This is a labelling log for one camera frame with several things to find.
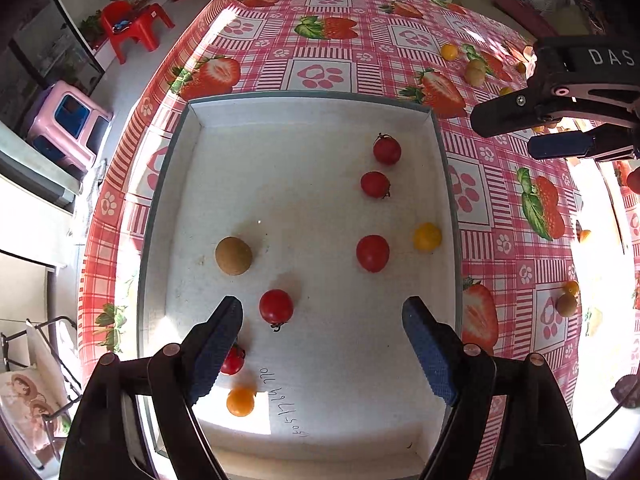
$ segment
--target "white lettering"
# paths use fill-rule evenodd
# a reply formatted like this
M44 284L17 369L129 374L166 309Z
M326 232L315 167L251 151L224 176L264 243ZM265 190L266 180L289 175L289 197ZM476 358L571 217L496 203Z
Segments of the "white lettering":
M602 56L601 56L601 55L600 55L600 53L599 53L597 50L595 50L594 48L590 48L590 49L589 49L589 54L590 54L590 56L591 56L591 59L593 59L593 63L594 63L594 64L596 64L596 65L601 65L601 64L603 63L603 62L602 62ZM593 56L593 54L598 54L598 59L599 59L599 61L596 61L596 59L595 59L595 57Z
M626 64L628 64L629 66L633 66L636 64L636 62L634 61L634 59L629 55L629 51L628 50L623 50L622 51L622 55L625 57L625 59L627 59L628 61L626 62Z
M611 51L611 49L609 49L609 62L611 64L613 64L613 61L616 61L616 63L618 63L619 65L622 65L622 63L619 62L618 58L616 57L616 55Z

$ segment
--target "red tomato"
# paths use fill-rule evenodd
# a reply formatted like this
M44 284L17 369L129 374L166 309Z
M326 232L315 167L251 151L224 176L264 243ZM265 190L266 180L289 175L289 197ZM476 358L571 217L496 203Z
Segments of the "red tomato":
M238 345L233 345L222 363L220 373L225 375L237 374L244 365L245 352Z
M635 194L640 194L640 168L634 169L626 176L626 185Z
M262 319L270 323L274 332L293 316L293 301L289 294L279 288L265 292L260 298L259 308Z
M380 272L389 261L389 244L382 236L365 236L358 242L356 257L364 269Z
M378 162L391 166L400 160L402 148L392 136L379 134L373 145L373 156Z
M391 183L389 179L379 171L369 171L360 179L360 187L362 190L373 198L384 198L391 196L389 188Z

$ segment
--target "black cable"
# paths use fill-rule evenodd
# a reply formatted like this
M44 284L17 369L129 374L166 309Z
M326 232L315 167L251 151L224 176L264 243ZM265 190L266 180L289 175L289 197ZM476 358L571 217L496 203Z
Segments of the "black cable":
M596 431L598 431L612 416L614 416L616 414L617 410L619 410L622 407L622 405L626 402L626 400L629 397L631 397L631 394L635 392L636 388L638 387L638 384L640 384L640 381L638 381L638 379L636 379L636 384L634 384L634 386L628 391L628 393L623 397L623 399L620 400L618 405L613 410L611 410L611 413L609 413L609 415L607 415L605 418L603 418L600 421L600 423L595 428L593 428L589 433L587 433L584 437L582 437L578 441L578 444L582 444L592 434L594 434Z

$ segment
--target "white tray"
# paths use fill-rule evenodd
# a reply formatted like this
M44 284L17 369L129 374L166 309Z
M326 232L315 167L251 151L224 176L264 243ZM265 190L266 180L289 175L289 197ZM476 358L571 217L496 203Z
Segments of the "white tray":
M402 146L393 167L372 155L379 132ZM225 295L240 299L244 367L220 375L194 407L228 473L322 478L327 467L338 468L334 476L343 467L347 478L388 479L421 471L445 406L404 334L401 307L419 295L438 320L460 324L458 234L444 160L430 110L408 102L339 92L190 102L146 231L140 353L181 340ZM363 194L360 177L372 170L389 177L391 198ZM442 230L433 254L412 247L415 227L426 221ZM390 245L377 274L355 256L369 234ZM230 235L254 254L241 276L223 274L214 259ZM270 288L285 289L295 303L279 333L258 312ZM245 418L225 407L235 385L259 392Z

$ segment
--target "chair with cartoon print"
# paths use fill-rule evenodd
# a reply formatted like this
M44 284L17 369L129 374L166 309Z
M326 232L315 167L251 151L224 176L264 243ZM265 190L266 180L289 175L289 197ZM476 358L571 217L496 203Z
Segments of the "chair with cartoon print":
M0 422L20 452L34 469L43 471L46 463L60 452L70 427L70 409L81 399L81 385L60 358L43 329L66 320L57 317L41 324L26 321L26 328L13 335L0 333L0 352L4 372L0 373ZM26 337L30 364L9 357L9 343Z

